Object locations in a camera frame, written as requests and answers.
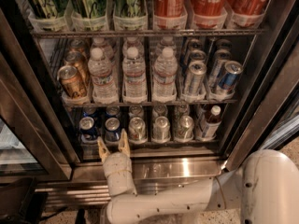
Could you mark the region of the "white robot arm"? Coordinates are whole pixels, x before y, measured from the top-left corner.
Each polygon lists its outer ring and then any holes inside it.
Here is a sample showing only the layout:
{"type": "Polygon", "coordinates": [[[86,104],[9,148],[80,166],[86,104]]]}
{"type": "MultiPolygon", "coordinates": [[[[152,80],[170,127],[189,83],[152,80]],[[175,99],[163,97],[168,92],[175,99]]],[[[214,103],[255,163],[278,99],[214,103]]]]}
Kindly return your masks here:
{"type": "Polygon", "coordinates": [[[101,138],[97,145],[111,197],[106,210],[111,224],[173,214],[195,224],[200,212],[235,208],[240,224],[299,223],[299,169],[279,151],[258,150],[234,171],[144,195],[135,188],[127,132],[121,132],[115,153],[101,138]]]}

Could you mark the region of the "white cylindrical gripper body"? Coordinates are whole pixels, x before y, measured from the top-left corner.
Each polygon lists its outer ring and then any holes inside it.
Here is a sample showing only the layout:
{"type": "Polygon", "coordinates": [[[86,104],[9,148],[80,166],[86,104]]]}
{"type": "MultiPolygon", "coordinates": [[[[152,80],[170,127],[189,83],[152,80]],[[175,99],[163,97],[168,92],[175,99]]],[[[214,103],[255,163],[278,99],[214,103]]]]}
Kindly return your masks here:
{"type": "Polygon", "coordinates": [[[131,159],[124,153],[110,154],[103,163],[108,192],[111,197],[136,194],[131,159]]]}

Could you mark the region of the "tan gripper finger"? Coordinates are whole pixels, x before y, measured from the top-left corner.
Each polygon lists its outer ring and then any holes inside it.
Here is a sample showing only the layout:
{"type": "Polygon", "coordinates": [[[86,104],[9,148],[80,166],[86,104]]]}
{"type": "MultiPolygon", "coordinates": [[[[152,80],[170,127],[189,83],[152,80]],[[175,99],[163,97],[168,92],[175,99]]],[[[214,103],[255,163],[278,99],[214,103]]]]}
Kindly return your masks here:
{"type": "Polygon", "coordinates": [[[129,141],[128,141],[128,135],[124,129],[121,130],[121,139],[119,141],[118,150],[120,153],[123,153],[127,157],[129,157],[131,155],[130,145],[129,145],[129,141]]]}
{"type": "Polygon", "coordinates": [[[101,137],[97,139],[98,153],[101,159],[101,162],[105,162],[107,157],[110,155],[110,152],[101,137]]]}

